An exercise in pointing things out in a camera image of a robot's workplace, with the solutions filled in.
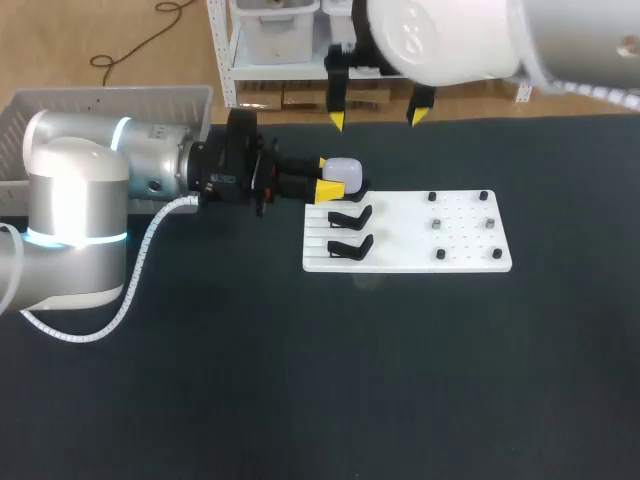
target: cardboard box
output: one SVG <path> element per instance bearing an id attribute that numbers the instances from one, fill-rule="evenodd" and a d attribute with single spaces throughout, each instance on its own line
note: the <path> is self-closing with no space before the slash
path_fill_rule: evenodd
<path id="1" fill-rule="evenodd" d="M 238 82 L 238 107 L 252 110 L 282 110 L 282 82 Z"/>
<path id="2" fill-rule="evenodd" d="M 326 112 L 327 81 L 284 83 L 282 104 L 286 110 Z M 354 80 L 347 90 L 347 109 L 377 111 L 391 100 L 389 80 Z"/>

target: black cable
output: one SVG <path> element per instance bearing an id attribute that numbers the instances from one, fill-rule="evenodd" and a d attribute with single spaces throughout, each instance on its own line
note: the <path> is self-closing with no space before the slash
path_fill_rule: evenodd
<path id="1" fill-rule="evenodd" d="M 133 55 L 138 50 L 140 50 L 142 47 L 144 47 L 147 43 L 151 42 L 152 40 L 155 40 L 156 38 L 158 38 L 163 33 L 166 33 L 169 30 L 171 30 L 173 27 L 175 27 L 176 24 L 182 18 L 182 10 L 184 8 L 188 7 L 189 5 L 192 5 L 195 2 L 196 2 L 196 0 L 189 0 L 188 2 L 183 3 L 182 5 L 180 5 L 180 4 L 176 3 L 176 2 L 160 2 L 160 3 L 157 3 L 156 6 L 155 6 L 156 12 L 160 12 L 160 13 L 178 12 L 178 15 L 173 20 L 173 22 L 171 22 L 168 26 L 166 26 L 165 28 L 160 30 L 158 33 L 156 33 L 156 34 L 152 35 L 151 37 L 147 38 L 144 42 L 139 44 L 137 47 L 135 47 L 133 50 L 131 50 L 129 53 L 127 53 L 124 57 L 119 58 L 118 60 L 114 60 L 112 56 L 104 55 L 104 54 L 100 54 L 100 55 L 96 55 L 94 57 L 91 57 L 91 60 L 89 60 L 89 64 L 92 67 L 106 68 L 107 69 L 107 71 L 104 72 L 104 76 L 102 77 L 102 86 L 103 87 L 107 86 L 107 79 L 109 78 L 109 75 L 111 75 L 111 70 L 113 70 L 113 67 L 115 67 L 119 63 L 124 62 L 127 58 L 129 58 L 131 55 Z"/>

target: metal shelving unit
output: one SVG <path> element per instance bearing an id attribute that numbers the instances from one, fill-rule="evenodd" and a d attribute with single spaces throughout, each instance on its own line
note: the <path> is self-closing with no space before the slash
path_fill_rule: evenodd
<path id="1" fill-rule="evenodd" d="M 249 58 L 240 22 L 227 22 L 227 0 L 207 0 L 209 23 L 216 50 L 222 94 L 227 107 L 236 107 L 237 80 L 326 80 L 324 57 L 331 38 L 329 19 L 326 15 L 316 15 L 313 28 L 313 58 L 308 63 L 283 65 L 255 65 Z M 352 69 L 352 79 L 382 78 L 376 69 Z M 518 102 L 529 101 L 531 89 L 522 85 Z"/>

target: concrete floor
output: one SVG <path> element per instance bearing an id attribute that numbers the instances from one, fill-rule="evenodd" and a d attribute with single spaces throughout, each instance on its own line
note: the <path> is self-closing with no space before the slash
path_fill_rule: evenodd
<path id="1" fill-rule="evenodd" d="M 0 1 L 0 105 L 27 87 L 100 85 L 103 71 L 89 59 L 118 58 L 169 24 L 174 13 L 154 11 L 157 0 Z M 183 11 L 178 25 L 113 70 L 110 86 L 210 84 L 216 91 L 212 120 L 224 121 L 219 79 L 204 0 Z M 496 82 L 443 89 L 431 120 L 624 113 L 620 107 L 575 96 L 513 103 L 513 88 Z M 406 95 L 384 113 L 353 112 L 348 121 L 404 121 Z M 324 114 L 261 113 L 263 123 L 328 122 Z"/>

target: white container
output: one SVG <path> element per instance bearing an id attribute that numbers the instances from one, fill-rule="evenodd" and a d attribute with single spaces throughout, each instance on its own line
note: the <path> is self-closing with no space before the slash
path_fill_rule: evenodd
<path id="1" fill-rule="evenodd" d="M 320 0 L 231 0 L 256 65 L 303 63 L 313 53 L 313 16 Z"/>
<path id="2" fill-rule="evenodd" d="M 356 31 L 353 28 L 351 9 L 353 0 L 322 0 L 322 10 L 331 21 L 331 41 L 353 48 L 356 44 Z"/>

